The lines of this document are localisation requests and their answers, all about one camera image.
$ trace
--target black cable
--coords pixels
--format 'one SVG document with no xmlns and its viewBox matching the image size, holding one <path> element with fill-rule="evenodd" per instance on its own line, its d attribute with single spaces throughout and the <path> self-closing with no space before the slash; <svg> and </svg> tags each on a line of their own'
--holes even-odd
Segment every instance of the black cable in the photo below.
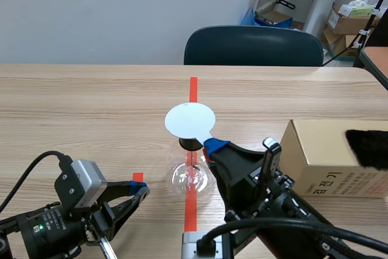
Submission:
<svg viewBox="0 0 388 259">
<path fill-rule="evenodd" d="M 340 229 L 329 224 L 317 223 L 308 220 L 297 220 L 293 218 L 252 218 L 233 221 L 212 229 L 209 233 L 204 235 L 202 239 L 204 243 L 210 243 L 214 238 L 220 235 L 229 233 L 233 230 L 248 229 L 251 227 L 257 227 L 258 229 L 287 228 L 307 230 L 351 241 L 388 254 L 388 244 L 381 241 L 351 232 L 349 230 Z"/>
<path fill-rule="evenodd" d="M 3 203 L 1 204 L 0 206 L 0 213 L 5 209 L 5 207 L 8 205 L 8 203 L 11 201 L 11 199 L 13 198 L 13 196 L 15 195 L 15 193 L 18 191 L 18 189 L 21 187 L 22 183 L 24 182 L 24 180 L 27 178 L 27 176 L 30 174 L 30 172 L 32 171 L 32 169 L 34 169 L 34 167 L 40 162 L 42 161 L 44 158 L 48 157 L 48 156 L 57 156 L 58 159 L 61 159 L 63 157 L 65 157 L 64 154 L 62 154 L 61 152 L 58 152 L 58 151 L 47 151 L 47 152 L 44 152 L 42 154 L 40 154 L 38 157 L 35 158 L 34 161 L 32 161 L 32 163 L 28 166 L 28 168 L 24 171 L 23 175 L 20 177 L 20 179 L 18 180 L 18 182 L 16 182 L 15 186 L 13 187 L 13 189 L 11 190 L 11 192 L 8 194 L 8 196 L 5 198 L 5 200 L 3 201 Z"/>
<path fill-rule="evenodd" d="M 357 40 L 357 38 L 359 37 L 360 33 L 358 33 L 356 35 L 356 37 L 354 38 L 354 40 L 350 43 L 350 45 L 348 47 L 346 47 L 345 49 L 343 49 L 342 51 L 340 51 L 337 55 L 335 55 L 333 58 L 331 58 L 330 60 L 328 60 L 326 63 L 324 63 L 322 66 L 325 66 L 327 65 L 328 63 L 330 63 L 331 61 L 333 61 L 334 59 L 336 59 L 337 57 L 339 57 L 340 55 L 342 55 L 343 53 L 345 53 L 346 51 L 348 51 L 349 49 L 351 49 L 353 46 L 354 46 L 354 42 Z"/>
<path fill-rule="evenodd" d="M 338 253 L 345 255 L 351 259 L 370 259 L 369 256 L 357 252 L 356 250 L 351 249 L 347 245 L 343 245 L 338 241 L 334 240 L 331 236 L 324 234 L 316 234 L 319 239 L 327 243 L 332 249 L 336 250 Z"/>
</svg>

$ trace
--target dark green chair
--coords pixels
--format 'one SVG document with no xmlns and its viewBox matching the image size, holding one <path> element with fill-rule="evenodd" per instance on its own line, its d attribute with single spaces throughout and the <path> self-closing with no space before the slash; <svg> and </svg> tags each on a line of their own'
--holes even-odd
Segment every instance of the dark green chair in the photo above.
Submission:
<svg viewBox="0 0 388 259">
<path fill-rule="evenodd" d="M 191 35 L 185 65 L 306 66 L 323 63 L 321 43 L 309 33 L 274 27 L 205 27 Z"/>
</svg>

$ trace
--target wood grain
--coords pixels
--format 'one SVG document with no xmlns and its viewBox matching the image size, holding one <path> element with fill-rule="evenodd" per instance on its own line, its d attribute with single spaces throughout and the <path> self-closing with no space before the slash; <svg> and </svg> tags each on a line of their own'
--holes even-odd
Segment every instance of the wood grain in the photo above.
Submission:
<svg viewBox="0 0 388 259">
<path fill-rule="evenodd" d="M 249 149 L 280 140 L 291 118 L 386 119 L 388 93 L 354 68 L 39 65 L 0 66 L 0 200 L 29 163 L 46 150 L 96 161 L 110 181 L 144 172 L 152 192 L 113 241 L 118 258 L 180 258 L 184 197 L 166 191 L 166 153 L 175 141 L 164 128 L 173 106 L 188 101 L 198 77 L 198 101 L 217 117 L 213 135 Z M 57 200 L 57 161 L 44 160 L 1 218 Z M 382 199 L 307 198 L 339 227 L 388 242 Z M 223 222 L 216 190 L 198 202 L 198 229 Z M 20 234 L 14 257 L 27 258 Z M 84 247 L 80 258 L 102 258 Z M 255 240 L 237 258 L 273 258 Z"/>
</svg>

